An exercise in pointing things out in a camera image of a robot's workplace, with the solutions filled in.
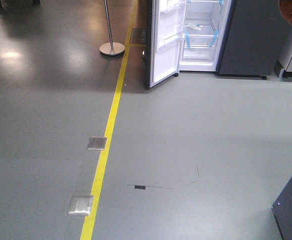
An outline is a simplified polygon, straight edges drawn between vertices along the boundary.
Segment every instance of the blue tape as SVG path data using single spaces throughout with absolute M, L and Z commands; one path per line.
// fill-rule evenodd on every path
M 210 47 L 215 45 L 217 37 L 218 37 L 218 29 L 215 31 L 214 37 L 212 38 L 211 43 L 209 44 Z
M 221 14 L 221 12 L 222 12 L 222 6 L 224 5 L 224 0 L 219 0 L 219 4 L 221 6 L 221 8 L 220 8 L 220 14 Z
M 185 34 L 186 34 L 187 48 L 189 49 L 189 48 L 190 48 L 190 38 L 189 38 L 189 34 L 188 34 L 188 32 L 185 32 Z

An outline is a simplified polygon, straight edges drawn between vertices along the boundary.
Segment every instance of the white refrigerator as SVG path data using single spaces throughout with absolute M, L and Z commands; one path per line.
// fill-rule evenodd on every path
M 216 71 L 231 1 L 148 0 L 147 87 L 179 71 Z

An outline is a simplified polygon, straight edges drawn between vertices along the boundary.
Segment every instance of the refrigerator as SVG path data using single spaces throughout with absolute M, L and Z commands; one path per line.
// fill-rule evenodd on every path
M 266 79 L 291 29 L 276 0 L 147 2 L 147 88 L 179 71 Z
M 147 85 L 179 71 L 215 72 L 231 0 L 149 0 Z

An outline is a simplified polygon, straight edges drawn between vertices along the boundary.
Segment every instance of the open refrigerator door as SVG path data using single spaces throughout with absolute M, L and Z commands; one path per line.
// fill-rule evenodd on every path
M 147 27 L 147 86 L 179 73 L 186 5 L 189 0 L 150 0 Z

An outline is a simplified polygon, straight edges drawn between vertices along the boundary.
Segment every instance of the yellow floor line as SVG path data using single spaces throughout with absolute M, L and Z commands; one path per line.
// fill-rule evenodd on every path
M 134 6 L 133 6 L 133 13 L 130 19 L 130 24 L 129 24 L 129 28 L 128 28 L 128 32 L 127 32 L 126 40 L 125 40 L 125 52 L 122 59 L 117 86 L 115 89 L 114 98 L 112 101 L 112 105 L 111 105 L 111 109 L 110 109 L 110 113 L 108 117 L 108 122 L 106 126 L 106 131 L 105 131 L 107 144 L 106 144 L 105 150 L 100 152 L 98 165 L 97 165 L 97 169 L 95 173 L 95 179 L 92 184 L 91 195 L 94 196 L 94 199 L 92 202 L 91 214 L 85 217 L 80 240 L 91 240 L 92 235 L 93 235 L 93 230 L 94 230 L 94 226 L 96 222 L 97 210 L 98 210 L 98 205 L 99 205 L 99 200 L 100 200 L 100 193 L 102 189 L 103 179 L 105 176 L 109 149 L 110 149 L 110 144 L 111 144 L 111 139 L 112 139 L 112 133 L 115 126 L 122 87 L 123 87 L 124 78 L 126 75 L 126 68 L 127 68 L 129 51 L 130 51 L 129 39 L 132 33 L 132 27 L 133 27 L 134 20 L 137 14 L 137 6 L 138 6 L 138 0 L 135 0 Z

